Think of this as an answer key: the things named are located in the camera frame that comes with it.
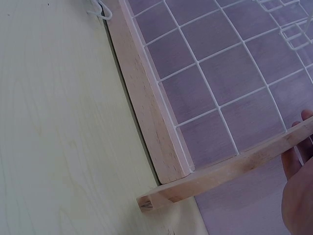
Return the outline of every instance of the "light wood surface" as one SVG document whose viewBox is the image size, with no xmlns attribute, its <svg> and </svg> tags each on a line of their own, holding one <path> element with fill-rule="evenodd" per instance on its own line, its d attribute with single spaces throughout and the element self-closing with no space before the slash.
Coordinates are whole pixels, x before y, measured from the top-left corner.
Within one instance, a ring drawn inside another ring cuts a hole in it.
<svg viewBox="0 0 313 235">
<path fill-rule="evenodd" d="M 159 186 L 139 197 L 138 204 L 145 212 L 199 195 L 262 166 L 312 134 L 313 117 L 239 156 L 198 170 L 181 180 Z"/>
<path fill-rule="evenodd" d="M 107 0 L 106 4 L 113 12 L 108 27 L 114 49 L 158 178 L 162 184 L 181 179 L 190 174 L 192 161 L 186 161 L 168 115 L 161 114 L 164 104 L 160 93 L 153 92 L 157 84 L 136 41 L 125 3 Z"/>
<path fill-rule="evenodd" d="M 2 235 L 204 235 L 156 187 L 103 23 L 87 0 L 0 0 Z"/>
</svg>

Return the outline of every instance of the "human hand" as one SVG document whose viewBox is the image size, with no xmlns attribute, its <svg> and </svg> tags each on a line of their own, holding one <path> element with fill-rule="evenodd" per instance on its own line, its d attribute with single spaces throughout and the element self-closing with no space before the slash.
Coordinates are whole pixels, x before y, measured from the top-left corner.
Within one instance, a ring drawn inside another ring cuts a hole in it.
<svg viewBox="0 0 313 235">
<path fill-rule="evenodd" d="M 313 116 L 310 110 L 301 113 L 303 120 Z M 313 234 L 313 144 L 307 138 L 297 145 L 303 166 L 294 148 L 281 155 L 287 183 L 283 192 L 282 217 L 292 235 Z"/>
</svg>

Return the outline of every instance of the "white wire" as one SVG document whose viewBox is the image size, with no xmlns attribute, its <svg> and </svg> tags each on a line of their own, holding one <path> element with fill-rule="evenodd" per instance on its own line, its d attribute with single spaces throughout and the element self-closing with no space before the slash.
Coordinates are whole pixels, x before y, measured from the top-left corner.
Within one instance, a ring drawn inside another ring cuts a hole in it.
<svg viewBox="0 0 313 235">
<path fill-rule="evenodd" d="M 230 132 L 230 130 L 229 130 L 229 127 L 228 127 L 228 125 L 227 125 L 227 123 L 226 123 L 225 117 L 224 117 L 224 115 L 223 115 L 223 113 L 222 113 L 222 111 L 221 111 L 221 107 L 218 105 L 217 100 L 216 100 L 216 98 L 215 98 L 215 96 L 214 96 L 214 94 L 213 94 L 213 92 L 212 92 L 212 89 L 211 89 L 211 87 L 210 87 L 208 81 L 207 81 L 206 78 L 205 78 L 205 75 L 204 75 L 204 73 L 203 73 L 203 70 L 202 70 L 202 68 L 200 67 L 199 61 L 196 59 L 196 56 L 195 56 L 194 52 L 192 51 L 192 49 L 191 49 L 191 47 L 190 47 L 190 45 L 189 45 L 189 43 L 188 43 L 188 41 L 187 41 L 187 39 L 186 39 L 184 33 L 183 33 L 182 30 L 181 30 L 181 26 L 178 24 L 177 20 L 175 19 L 174 15 L 173 15 L 173 13 L 171 12 L 171 10 L 170 10 L 169 6 L 167 5 L 166 1 L 163 0 L 163 2 L 164 2 L 165 7 L 167 8 L 167 11 L 170 13 L 170 15 L 171 15 L 171 17 L 172 17 L 172 19 L 173 19 L 173 21 L 174 21 L 174 23 L 175 23 L 175 25 L 176 25 L 176 28 L 178 29 L 179 33 L 181 34 L 183 40 L 185 41 L 185 44 L 187 45 L 187 48 L 188 48 L 188 50 L 189 50 L 189 52 L 190 52 L 192 58 L 194 59 L 194 63 L 196 64 L 198 70 L 200 71 L 201 77 L 203 78 L 204 83 L 206 84 L 206 86 L 207 86 L 207 88 L 208 88 L 208 90 L 209 90 L 209 92 L 210 92 L 210 94 L 211 94 L 211 96 L 212 96 L 213 102 L 214 102 L 214 104 L 215 104 L 215 106 L 216 106 L 216 109 L 217 109 L 217 111 L 218 111 L 218 113 L 219 113 L 221 119 L 222 119 L 222 122 L 223 122 L 223 124 L 224 124 L 224 126 L 225 126 L 225 129 L 226 129 L 227 134 L 228 134 L 228 136 L 229 136 L 229 138 L 230 138 L 230 140 L 231 140 L 231 143 L 232 143 L 232 145 L 233 145 L 233 147 L 234 147 L 234 150 L 235 150 L 235 152 L 236 152 L 236 155 L 239 155 L 239 150 L 238 150 L 237 145 L 236 145 L 236 143 L 235 143 L 235 141 L 234 141 L 234 138 L 233 138 L 233 136 L 232 136 L 232 134 L 231 134 L 231 132 Z"/>
<path fill-rule="evenodd" d="M 273 19 L 273 21 L 277 24 L 277 26 L 281 29 L 281 26 L 279 25 L 279 23 L 277 22 L 277 20 L 272 16 L 272 14 L 270 13 L 269 15 L 270 15 L 270 17 Z M 303 61 L 302 61 L 302 59 L 301 59 L 299 53 L 297 52 L 297 50 L 294 50 L 294 52 L 295 52 L 296 56 L 298 57 L 298 59 L 299 59 L 301 65 L 302 65 L 303 69 L 305 70 L 307 76 L 308 76 L 309 79 L 311 80 L 311 83 L 313 84 L 313 79 L 312 79 L 312 77 L 311 77 L 311 75 L 310 75 L 310 73 L 308 72 L 308 69 L 307 69 L 307 68 L 310 67 L 311 65 L 309 65 L 309 66 L 306 67 L 306 66 L 304 65 L 304 63 L 303 63 Z"/>
<path fill-rule="evenodd" d="M 107 21 L 112 18 L 112 11 L 101 0 L 91 0 L 91 2 L 98 11 L 87 11 L 88 14 L 96 15 L 97 17 Z M 102 8 L 109 14 L 108 16 L 101 15 Z"/>
<path fill-rule="evenodd" d="M 276 11 L 282 7 L 285 7 L 285 6 L 288 6 L 290 4 L 299 4 L 299 6 L 306 12 L 306 14 L 308 15 L 308 17 L 305 19 L 305 20 L 302 20 L 300 22 L 294 22 L 292 25 L 290 25 L 289 27 L 285 27 L 285 28 L 282 28 L 278 23 L 277 25 L 280 27 L 280 34 L 282 35 L 284 41 L 288 44 L 289 48 L 294 50 L 294 51 L 297 51 L 301 48 L 304 48 L 306 47 L 307 45 L 309 44 L 313 44 L 313 40 L 311 40 L 308 36 L 307 36 L 307 31 L 309 30 L 309 26 L 311 24 L 311 20 L 313 18 L 313 11 L 311 12 L 311 14 L 308 14 L 307 11 L 303 8 L 303 6 L 300 4 L 300 0 L 291 0 L 289 2 L 282 2 L 282 0 L 279 0 L 280 2 L 280 5 L 277 6 L 277 7 L 274 7 L 274 8 L 271 8 L 271 9 L 267 9 L 265 6 L 264 6 L 264 3 L 267 3 L 267 2 L 271 2 L 273 0 L 254 0 L 256 1 L 257 3 L 259 3 L 259 5 L 264 9 L 264 11 L 268 12 L 268 13 L 272 13 L 273 11 Z M 300 27 L 300 25 L 302 24 L 305 24 L 305 27 L 304 29 L 302 29 Z M 299 31 L 299 33 L 291 36 L 291 37 L 288 37 L 285 33 L 285 31 L 293 28 L 293 27 L 296 27 Z M 298 38 L 298 37 L 301 37 L 301 36 L 304 36 L 306 38 L 306 41 L 305 43 L 297 46 L 297 47 L 294 47 L 293 44 L 292 44 L 292 40 Z"/>
</svg>

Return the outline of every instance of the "grid square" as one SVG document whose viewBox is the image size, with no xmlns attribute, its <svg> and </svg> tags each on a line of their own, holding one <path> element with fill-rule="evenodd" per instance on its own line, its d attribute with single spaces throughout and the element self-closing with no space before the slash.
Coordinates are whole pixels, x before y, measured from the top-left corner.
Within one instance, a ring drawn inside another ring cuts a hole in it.
<svg viewBox="0 0 313 235">
<path fill-rule="evenodd" d="M 271 14 L 280 26 L 307 17 L 305 11 L 301 8 L 299 4 L 284 6 L 278 10 L 272 11 Z"/>
<path fill-rule="evenodd" d="M 301 121 L 301 111 L 313 109 L 313 85 L 305 71 L 270 86 L 287 128 Z"/>
<path fill-rule="evenodd" d="M 182 31 L 198 60 L 240 42 L 220 11 L 184 26 Z"/>
<path fill-rule="evenodd" d="M 180 127 L 195 169 L 234 156 L 235 151 L 217 111 Z"/>
<path fill-rule="evenodd" d="M 241 152 L 284 131 L 265 89 L 223 107 L 222 113 Z"/>
<path fill-rule="evenodd" d="M 224 12 L 243 40 L 277 27 L 269 13 L 254 1 L 243 1 L 224 9 Z"/>
<path fill-rule="evenodd" d="M 162 82 L 178 123 L 215 108 L 208 88 L 196 66 Z"/>
<path fill-rule="evenodd" d="M 137 15 L 158 2 L 161 2 L 161 0 L 128 0 L 134 15 Z"/>
<path fill-rule="evenodd" d="M 203 61 L 201 68 L 219 105 L 264 86 L 243 45 Z"/>
<path fill-rule="evenodd" d="M 179 25 L 218 9 L 214 0 L 167 0 L 166 3 Z"/>
<path fill-rule="evenodd" d="M 146 43 L 176 28 L 170 13 L 163 3 L 140 14 L 135 18 L 135 21 Z"/>
<path fill-rule="evenodd" d="M 194 63 L 177 30 L 148 45 L 148 51 L 161 79 Z"/>
<path fill-rule="evenodd" d="M 299 58 L 274 31 L 246 43 L 264 79 L 271 83 L 302 68 Z"/>
</svg>

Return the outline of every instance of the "white wire grid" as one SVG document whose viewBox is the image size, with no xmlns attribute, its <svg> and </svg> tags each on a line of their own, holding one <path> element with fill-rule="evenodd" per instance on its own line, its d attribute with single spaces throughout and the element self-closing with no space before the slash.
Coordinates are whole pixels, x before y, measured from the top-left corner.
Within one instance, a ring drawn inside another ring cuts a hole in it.
<svg viewBox="0 0 313 235">
<path fill-rule="evenodd" d="M 140 35 L 139 35 L 138 29 L 137 29 L 137 27 L 136 27 L 136 25 L 135 25 L 135 23 L 134 23 L 134 18 L 137 17 L 138 15 L 141 15 L 142 13 L 144 13 L 144 12 L 150 10 L 151 8 L 155 7 L 155 6 L 158 5 L 158 4 L 164 3 L 165 7 L 167 8 L 169 14 L 171 15 L 171 17 L 172 17 L 172 19 L 173 19 L 173 21 L 174 21 L 174 23 L 175 23 L 175 25 L 176 25 L 176 28 L 175 28 L 175 29 L 173 29 L 173 30 L 171 30 L 171 31 L 169 31 L 169 32 L 167 32 L 167 33 L 165 33 L 165 34 L 163 34 L 163 35 L 157 37 L 156 39 L 150 41 L 149 43 L 142 44 L 142 49 L 143 49 L 145 58 L 146 58 L 146 60 L 147 60 L 148 63 L 149 63 L 149 69 L 151 70 L 151 72 L 152 72 L 152 74 L 153 74 L 153 76 L 154 76 L 154 81 L 157 83 L 158 92 L 160 93 L 160 95 L 161 95 L 161 97 L 162 97 L 163 105 L 164 105 L 164 107 L 165 107 L 165 109 L 166 109 L 166 112 L 167 112 L 168 117 L 170 118 L 171 125 L 172 125 L 172 127 L 174 128 L 174 130 L 175 130 L 177 139 L 178 139 L 178 141 L 179 141 L 180 147 L 181 147 L 181 149 L 183 150 L 183 153 L 184 153 L 185 157 L 186 157 L 186 154 L 185 154 L 185 152 L 184 152 L 184 148 L 182 147 L 181 139 L 180 139 L 180 137 L 179 137 L 179 135 L 178 135 L 177 128 L 179 128 L 179 127 L 181 127 L 181 126 L 183 126 L 183 125 L 185 125 L 185 124 L 187 124 L 187 123 L 190 123 L 190 122 L 192 122 L 192 121 L 194 121 L 194 120 L 197 120 L 197 119 L 199 119 L 199 118 L 201 118 L 201 117 L 203 117 L 203 116 L 205 116 L 205 115 L 207 115 L 207 114 L 209 114 L 209 113 L 212 113 L 212 112 L 214 112 L 214 111 L 218 111 L 218 113 L 219 113 L 219 115 L 220 115 L 220 117 L 221 117 L 221 119 L 222 119 L 222 122 L 223 122 L 223 124 L 224 124 L 224 126 L 225 126 L 225 128 L 226 128 L 226 130 L 227 130 L 228 136 L 229 136 L 229 138 L 230 138 L 230 140 L 231 140 L 231 142 L 232 142 L 232 145 L 233 145 L 233 147 L 234 147 L 234 149 L 235 149 L 236 155 L 239 155 L 239 154 L 240 154 L 240 153 L 239 153 L 239 150 L 238 150 L 238 148 L 237 148 L 237 146 L 236 146 L 236 143 L 235 143 L 235 141 L 234 141 L 234 138 L 233 138 L 233 136 L 232 136 L 232 134 L 231 134 L 231 132 L 230 132 L 230 130 L 229 130 L 229 127 L 228 127 L 228 125 L 227 125 L 227 123 L 226 123 L 226 120 L 225 120 L 225 118 L 224 118 L 224 116 L 223 116 L 223 113 L 221 112 L 221 108 L 223 108 L 223 107 L 225 107 L 225 106 L 227 106 L 227 105 L 230 105 L 230 104 L 232 104 L 232 103 L 234 103 L 234 102 L 236 102 L 236 101 L 238 101 L 238 100 L 241 100 L 241 99 L 243 99 L 243 98 L 245 98 L 245 97 L 247 97 L 247 96 L 249 96 L 249 95 L 252 95 L 252 94 L 254 94 L 254 93 L 258 92 L 258 91 L 261 91 L 261 90 L 263 90 L 263 89 L 266 89 L 266 90 L 268 91 L 270 97 L 271 97 L 271 100 L 272 100 L 274 106 L 275 106 L 275 109 L 276 109 L 277 114 L 278 114 L 278 116 L 279 116 L 280 122 L 281 122 L 281 124 L 282 124 L 282 126 L 283 126 L 283 128 L 284 128 L 284 130 L 285 130 L 285 132 L 286 132 L 286 131 L 287 131 L 287 128 L 286 128 L 286 126 L 285 126 L 285 123 L 284 123 L 284 121 L 283 121 L 282 115 L 281 115 L 281 113 L 280 113 L 280 111 L 279 111 L 279 109 L 278 109 L 278 107 L 277 107 L 276 101 L 274 100 L 274 97 L 273 97 L 273 95 L 272 95 L 272 93 L 271 93 L 269 87 L 270 87 L 271 85 L 273 85 L 273 84 L 275 84 L 275 83 L 278 83 L 278 82 L 280 82 L 280 81 L 282 81 L 282 80 L 284 80 L 284 79 L 286 79 L 286 78 L 288 78 L 288 77 L 290 77 L 290 76 L 293 76 L 293 75 L 295 75 L 295 74 L 297 74 L 297 73 L 299 73 L 299 72 L 301 72 L 301 71 L 305 71 L 305 72 L 306 72 L 307 76 L 308 76 L 308 77 L 310 78 L 310 80 L 311 80 L 311 83 L 313 84 L 313 80 L 312 80 L 312 78 L 311 78 L 311 76 L 310 76 L 310 74 L 308 73 L 308 70 L 307 70 L 307 68 L 312 67 L 313 64 L 310 64 L 310 65 L 308 65 L 308 66 L 305 66 L 304 63 L 303 63 L 303 61 L 301 60 L 301 58 L 300 58 L 300 56 L 299 56 L 299 54 L 298 54 L 297 51 L 294 51 L 294 52 L 296 53 L 298 59 L 300 60 L 300 62 L 301 62 L 301 64 L 302 64 L 302 67 L 303 67 L 303 68 L 302 68 L 302 69 L 299 69 L 299 70 L 297 70 L 297 71 L 295 71 L 295 72 L 293 72 L 293 73 L 291 73 L 291 74 L 289 74 L 289 75 L 287 75 L 287 76 L 284 76 L 284 77 L 282 77 L 282 78 L 280 78 L 280 79 L 278 79 L 278 80 L 276 80 L 276 81 L 274 81 L 274 82 L 271 82 L 271 83 L 269 83 L 269 84 L 266 83 L 266 81 L 265 81 L 265 79 L 264 79 L 264 76 L 262 75 L 262 73 L 261 73 L 261 71 L 260 71 L 260 69 L 259 69 L 257 63 L 255 62 L 253 56 L 251 55 L 249 49 L 248 49 L 247 46 L 246 46 L 246 42 L 249 42 L 249 41 L 251 41 L 251 40 L 253 40 L 253 39 L 255 39 L 255 38 L 261 37 L 261 36 L 263 36 L 263 35 L 266 35 L 266 34 L 268 34 L 268 33 L 271 33 L 271 32 L 273 32 L 273 31 L 276 31 L 276 30 L 278 30 L 278 29 L 279 29 L 279 30 L 282 30 L 282 27 L 279 25 L 279 23 L 275 20 L 275 18 L 274 18 L 274 17 L 272 16 L 272 14 L 269 12 L 271 18 L 272 18 L 272 19 L 274 20 L 274 22 L 277 24 L 277 27 L 274 28 L 274 29 L 271 29 L 271 30 L 269 30 L 269 31 L 263 32 L 263 33 L 261 33 L 261 34 L 259 34 L 259 35 L 256 35 L 256 36 L 253 36 L 253 37 L 251 37 L 251 38 L 248 38 L 248 39 L 246 39 L 246 40 L 243 40 L 242 37 L 240 36 L 239 32 L 238 32 L 237 29 L 235 28 L 234 24 L 231 22 L 231 20 L 230 20 L 229 17 L 227 16 L 227 14 L 224 12 L 224 9 L 225 9 L 225 8 L 230 7 L 230 6 L 233 6 L 233 5 L 236 5 L 236 4 L 238 4 L 238 3 L 240 3 L 240 2 L 243 2 L 243 1 L 245 1 L 245 0 L 240 0 L 240 1 L 234 2 L 234 3 L 232 3 L 232 4 L 229 4 L 229 5 L 227 5 L 227 6 L 221 7 L 221 6 L 218 4 L 218 2 L 217 2 L 216 0 L 214 0 L 215 4 L 216 4 L 217 7 L 218 7 L 217 10 L 208 12 L 208 13 L 206 13 L 206 14 L 200 16 L 200 17 L 197 17 L 197 18 L 195 18 L 195 19 L 193 19 L 193 20 L 191 20 L 191 21 L 189 21 L 189 22 L 187 22 L 187 23 L 185 23 L 185 24 L 182 24 L 182 25 L 179 25 L 178 22 L 176 21 L 176 19 L 175 19 L 173 13 L 171 12 L 169 6 L 168 6 L 167 3 L 166 3 L 166 0 L 162 0 L 162 1 L 160 1 L 160 2 L 158 2 L 158 3 L 156 3 L 156 4 L 154 4 L 154 5 L 152 5 L 151 7 L 149 7 L 149 8 L 147 8 L 147 9 L 145 9 L 144 11 L 142 11 L 142 12 L 136 14 L 135 16 L 132 16 L 132 14 L 131 14 L 131 12 L 130 12 L 130 10 L 129 10 L 129 8 L 128 8 L 128 14 L 129 14 L 129 16 L 133 19 L 133 20 L 132 20 L 132 24 L 133 24 L 133 27 L 134 27 L 134 29 L 135 29 L 136 36 L 137 36 L 138 38 L 140 38 Z M 238 38 L 240 39 L 240 43 L 236 43 L 236 44 L 234 44 L 234 45 L 232 45 L 232 46 L 230 46 L 230 47 L 227 47 L 227 48 L 225 48 L 225 49 L 223 49 L 223 50 L 220 50 L 220 51 L 218 51 L 218 52 L 216 52 L 216 53 L 214 53 L 214 54 L 212 54 L 212 55 L 210 55 L 210 56 L 207 56 L 207 57 L 205 57 L 205 58 L 203 58 L 203 59 L 201 59 L 201 60 L 197 60 L 196 57 L 195 57 L 195 54 L 194 54 L 194 52 L 192 51 L 192 49 L 191 49 L 191 47 L 190 47 L 190 45 L 189 45 L 189 43 L 188 43 L 188 41 L 187 41 L 187 39 L 186 39 L 184 33 L 182 32 L 181 28 L 184 27 L 184 26 L 187 25 L 187 24 L 190 24 L 190 23 L 192 23 L 192 22 L 194 22 L 194 21 L 197 21 L 197 20 L 199 20 L 199 19 L 201 19 L 201 18 L 203 18 L 203 17 L 205 17 L 205 16 L 207 16 L 207 15 L 210 15 L 210 14 L 212 14 L 212 13 L 214 13 L 214 12 L 217 12 L 217 11 L 221 11 L 221 12 L 222 12 L 222 14 L 223 14 L 224 17 L 227 19 L 228 23 L 231 25 L 231 27 L 232 27 L 233 30 L 235 31 L 236 35 L 237 35 Z M 299 19 L 299 20 L 297 20 L 297 21 L 288 23 L 288 24 L 284 25 L 283 27 L 290 26 L 290 25 L 294 25 L 294 24 L 299 23 L 299 22 L 301 22 L 301 21 L 303 21 L 303 19 Z M 186 43 L 186 45 L 187 45 L 187 47 L 188 47 L 188 49 L 189 49 L 189 51 L 190 51 L 190 53 L 191 53 L 191 55 L 192 55 L 192 57 L 193 57 L 193 59 L 194 59 L 194 63 L 192 63 L 191 65 L 188 65 L 188 66 L 186 66 L 186 67 L 184 67 L 184 68 L 182 68 L 182 69 L 180 69 L 180 70 L 178 70 L 178 71 L 172 73 L 171 75 L 169 75 L 169 76 L 167 76 L 167 77 L 165 77 L 165 78 L 163 78 L 163 79 L 161 79 L 161 80 L 158 81 L 158 80 L 156 79 L 156 75 L 154 74 L 154 71 L 153 71 L 153 69 L 152 69 L 152 65 L 151 65 L 151 62 L 150 62 L 150 60 L 149 60 L 149 58 L 148 58 L 148 55 L 147 55 L 147 53 L 146 53 L 145 47 L 147 47 L 147 46 L 150 45 L 151 43 L 153 43 L 153 42 L 159 40 L 160 38 L 165 37 L 166 35 L 168 35 L 168 34 L 174 32 L 174 31 L 176 31 L 176 30 L 179 31 L 179 33 L 181 34 L 181 36 L 182 36 L 184 42 Z M 243 95 L 243 96 L 241 96 L 241 97 L 239 97 L 239 98 L 236 98 L 236 99 L 234 99 L 234 100 L 232 100 L 232 101 L 230 101 L 230 102 L 227 102 L 227 103 L 225 103 L 225 104 L 223 104 L 223 105 L 220 106 L 220 105 L 217 103 L 217 100 L 216 100 L 216 98 L 215 98 L 215 96 L 214 96 L 214 94 L 213 94 L 213 92 L 212 92 L 212 89 L 211 89 L 210 85 L 208 84 L 208 82 L 207 82 L 207 80 L 206 80 L 206 78 L 205 78 L 205 75 L 204 75 L 204 73 L 203 73 L 203 71 L 202 71 L 202 69 L 201 69 L 201 67 L 200 67 L 200 63 L 201 63 L 202 61 L 204 61 L 204 60 L 207 60 L 207 59 L 212 58 L 212 57 L 214 57 L 214 56 L 216 56 L 216 55 L 218 55 L 218 54 L 221 54 L 221 53 L 223 53 L 223 52 L 225 52 L 225 51 L 227 51 L 227 50 L 230 50 L 230 49 L 232 49 L 232 48 L 234 48 L 234 47 L 236 47 L 236 46 L 238 46 L 238 45 L 243 45 L 243 46 L 244 46 L 244 48 L 245 48 L 246 52 L 248 53 L 250 59 L 252 60 L 253 64 L 255 65 L 255 67 L 256 67 L 256 69 L 257 69 L 257 71 L 258 71 L 258 73 L 259 73 L 259 75 L 260 75 L 260 77 L 261 77 L 261 79 L 262 79 L 262 81 L 263 81 L 263 83 L 264 83 L 264 86 L 261 87 L 261 88 L 259 88 L 259 89 L 254 90 L 254 91 L 252 91 L 252 92 L 249 92 L 249 93 L 247 93 L 247 94 L 245 94 L 245 95 Z M 212 98 L 213 98 L 213 101 L 214 101 L 214 104 L 215 104 L 216 108 L 213 109 L 213 110 L 207 111 L 207 112 L 205 112 L 205 113 L 203 113 L 203 114 L 200 114 L 200 115 L 198 115 L 198 116 L 196 116 L 196 117 L 193 117 L 193 118 L 191 118 L 191 119 L 189 119 L 189 120 L 187 120 L 187 121 L 184 121 L 184 122 L 182 122 L 182 123 L 179 123 L 178 125 L 175 125 L 175 124 L 174 124 L 174 121 L 173 121 L 173 119 L 172 119 L 172 117 L 171 117 L 171 114 L 170 114 L 170 112 L 169 112 L 169 109 L 168 109 L 168 107 L 167 107 L 167 105 L 166 105 L 166 102 L 165 102 L 165 99 L 164 99 L 164 97 L 163 97 L 163 93 L 161 92 L 161 89 L 160 89 L 159 84 L 160 84 L 161 82 L 163 82 L 164 80 L 169 79 L 170 77 L 172 77 L 172 76 L 174 76 L 174 75 L 176 75 L 176 74 L 178 74 L 178 73 L 180 73 L 180 72 L 182 72 L 182 71 L 184 71 L 184 70 L 186 70 L 186 69 L 188 69 L 188 68 L 190 68 L 190 67 L 192 67 L 192 66 L 197 66 L 197 68 L 199 69 L 199 71 L 200 71 L 200 73 L 201 73 L 201 76 L 202 76 L 202 78 L 203 78 L 203 80 L 204 80 L 204 82 L 205 82 L 205 84 L 206 84 L 206 86 L 207 86 L 207 88 L 208 88 L 208 90 L 209 90 L 209 92 L 210 92 Z"/>
<path fill-rule="evenodd" d="M 299 4 L 302 7 L 302 5 L 300 4 L 301 3 L 300 0 L 289 0 L 288 2 L 283 2 L 282 0 L 254 0 L 254 1 L 256 1 L 264 9 L 264 11 L 268 13 L 272 13 L 288 5 Z M 272 4 L 276 3 L 276 5 L 266 6 L 266 4 L 268 3 Z M 308 12 L 303 7 L 302 9 L 307 13 L 308 17 L 306 17 L 304 20 L 300 22 L 294 22 L 292 25 L 280 29 L 280 34 L 283 36 L 283 39 L 292 50 L 299 50 L 309 44 L 313 44 L 313 39 L 310 39 L 307 35 L 307 31 L 309 30 L 309 26 L 313 18 L 313 11 L 310 14 L 308 14 Z M 298 33 L 292 36 L 288 36 L 287 32 L 290 30 L 297 30 Z M 303 37 L 303 39 L 305 39 L 306 42 L 298 46 L 294 46 L 292 43 L 293 40 L 299 39 L 301 36 Z"/>
<path fill-rule="evenodd" d="M 291 4 L 299 3 L 300 0 L 290 0 L 288 2 L 283 2 L 282 0 L 255 0 L 266 12 L 276 11 L 284 6 L 288 6 Z M 266 3 L 276 2 L 277 6 L 267 7 Z"/>
</svg>

